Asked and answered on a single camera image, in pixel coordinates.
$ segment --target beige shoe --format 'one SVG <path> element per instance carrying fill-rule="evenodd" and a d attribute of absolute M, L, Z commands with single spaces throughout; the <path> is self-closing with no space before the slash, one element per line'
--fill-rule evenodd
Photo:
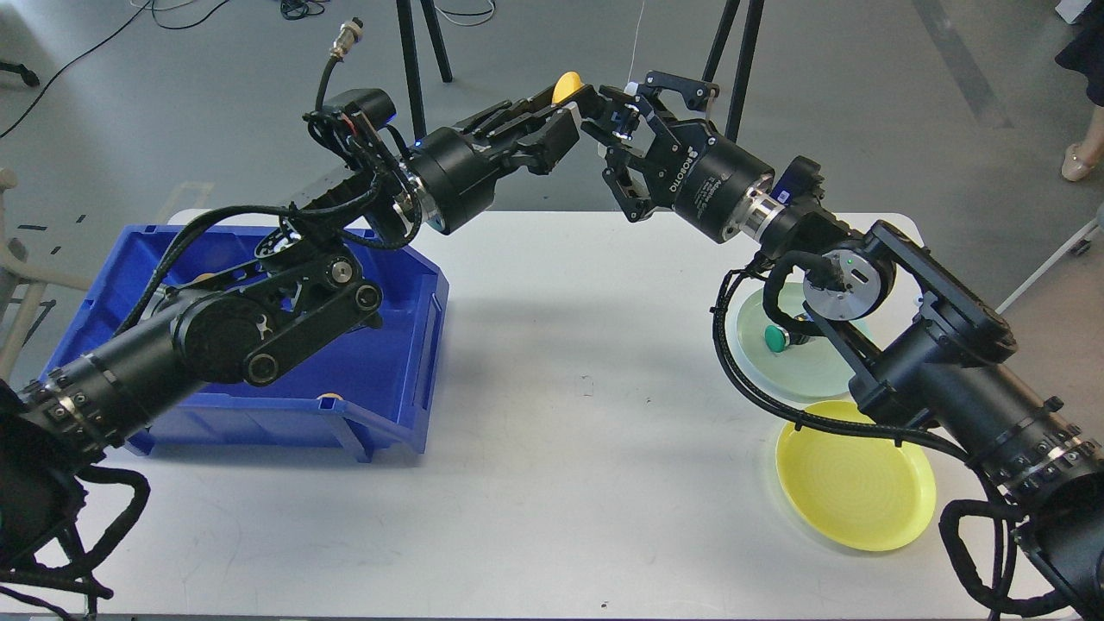
<path fill-rule="evenodd" d="M 1081 145 L 1073 144 L 1065 148 L 1065 161 L 1062 162 L 1062 177 L 1066 181 L 1080 181 L 1093 171 L 1096 165 L 1087 165 L 1078 157 L 1076 149 Z"/>

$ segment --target black tripod stand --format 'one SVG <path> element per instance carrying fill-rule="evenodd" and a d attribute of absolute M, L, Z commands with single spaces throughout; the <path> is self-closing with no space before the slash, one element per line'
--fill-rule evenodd
<path fill-rule="evenodd" d="M 445 40 L 440 36 L 440 22 L 437 21 L 437 8 L 433 0 L 421 0 L 422 12 L 425 13 L 425 25 L 429 30 L 429 41 L 433 42 L 433 53 L 437 56 L 437 69 L 440 70 L 440 81 L 452 82 L 453 70 L 448 66 L 445 54 Z M 425 137 L 425 105 L 422 103 L 422 77 L 417 66 L 417 48 L 414 45 L 414 15 L 411 11 L 411 0 L 395 0 L 399 9 L 399 36 L 403 41 L 403 64 L 406 67 L 406 91 L 411 98 L 411 119 L 414 124 L 414 139 Z"/>
<path fill-rule="evenodd" d="M 39 76 L 35 75 L 33 71 L 26 69 L 26 65 L 22 64 L 17 65 L 14 63 L 6 63 L 3 61 L 0 61 L 0 71 L 18 73 L 19 76 L 23 78 L 23 84 L 26 84 L 28 86 L 39 85 Z"/>
<path fill-rule="evenodd" d="M 721 12 L 721 23 L 713 36 L 713 46 L 709 50 L 705 71 L 701 74 L 702 82 L 712 82 L 716 74 L 716 65 L 721 62 L 721 52 L 729 42 L 732 22 L 740 9 L 740 0 L 728 0 Z M 744 38 L 740 42 L 740 60 L 736 61 L 736 77 L 732 84 L 732 103 L 729 106 L 729 120 L 724 126 L 724 137 L 736 141 L 740 133 L 740 119 L 744 114 L 744 99 L 747 97 L 747 80 L 752 74 L 752 60 L 755 56 L 755 43 L 758 41 L 760 21 L 763 19 L 763 0 L 751 0 L 747 3 L 747 15 L 744 19 Z"/>

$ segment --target gray floor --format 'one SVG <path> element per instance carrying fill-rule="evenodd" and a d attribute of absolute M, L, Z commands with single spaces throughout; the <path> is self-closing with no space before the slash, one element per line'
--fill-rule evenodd
<path fill-rule="evenodd" d="M 997 305 L 1104 199 L 1104 175 L 1076 185 L 1058 176 L 1090 105 L 1083 78 L 1053 63 L 1074 33 L 1054 3 L 768 2 L 741 144 L 779 169 L 795 155 L 820 161 L 829 209 L 910 215 L 935 256 Z M 189 23 L 214 4 L 199 0 L 163 21 Z M 615 85 L 630 65 L 634 78 L 651 69 L 700 75 L 721 4 L 647 0 L 634 60 L 640 0 L 500 0 L 485 25 L 443 22 L 456 73 L 447 85 L 434 75 L 420 25 L 428 126 L 532 94 L 566 70 Z M 132 11 L 125 0 L 0 0 L 0 57 L 45 80 Z M 331 93 L 386 90 L 408 137 L 392 2 L 333 0 L 325 15 L 286 22 L 275 1 L 237 0 L 182 32 L 142 15 L 71 67 L 0 140 L 0 166 L 21 179 L 8 194 L 9 230 L 45 227 L 18 230 L 32 259 L 91 276 L 118 229 L 152 221 L 181 182 L 213 183 L 209 206 L 272 203 L 327 175 L 338 161 L 307 137 L 299 115 L 338 24 L 354 14 L 368 34 L 335 72 Z M 718 72 L 725 86 L 735 49 Z M 0 75 L 0 128 L 34 95 Z M 726 94 L 719 118 L 725 108 Z M 595 152 L 581 145 L 551 177 L 503 180 L 496 208 L 614 209 Z M 1011 366 L 1040 392 L 1062 396 L 1071 417 L 1104 431 L 1094 411 L 1104 362 L 1102 254 L 1098 248 L 1062 261 L 1007 315 L 1022 346 Z M 81 301 L 56 287 L 47 298 L 57 305 L 31 339 L 15 383 L 38 375 Z"/>

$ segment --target blue plastic bin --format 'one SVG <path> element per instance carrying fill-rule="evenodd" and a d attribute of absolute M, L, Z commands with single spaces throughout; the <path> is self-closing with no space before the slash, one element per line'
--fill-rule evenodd
<path fill-rule="evenodd" d="M 46 371 L 110 338 L 179 230 L 123 230 Z M 213 228 L 181 256 L 167 282 L 183 284 L 250 261 L 270 230 Z M 359 462 L 395 442 L 424 452 L 448 282 L 410 249 L 353 246 L 352 252 L 365 277 L 383 288 L 382 328 L 342 335 L 264 388 L 208 385 L 131 436 L 128 448 L 146 455 L 158 443 L 341 446 Z M 341 399 L 319 398 L 325 393 Z"/>

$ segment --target yellow object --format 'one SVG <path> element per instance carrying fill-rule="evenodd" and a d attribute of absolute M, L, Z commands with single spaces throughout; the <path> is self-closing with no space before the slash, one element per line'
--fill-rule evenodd
<path fill-rule="evenodd" d="M 578 76 L 577 73 L 569 71 L 567 73 L 560 76 L 560 80 L 555 83 L 555 88 L 552 90 L 552 103 L 559 104 L 560 102 L 572 96 L 575 91 L 583 87 L 583 78 Z"/>
<path fill-rule="evenodd" d="M 810 414 L 872 422 L 849 401 L 821 401 Z M 935 514 L 935 475 L 914 444 L 835 435 L 786 423 L 775 453 L 782 488 L 805 520 L 845 546 L 885 551 L 913 541 Z"/>

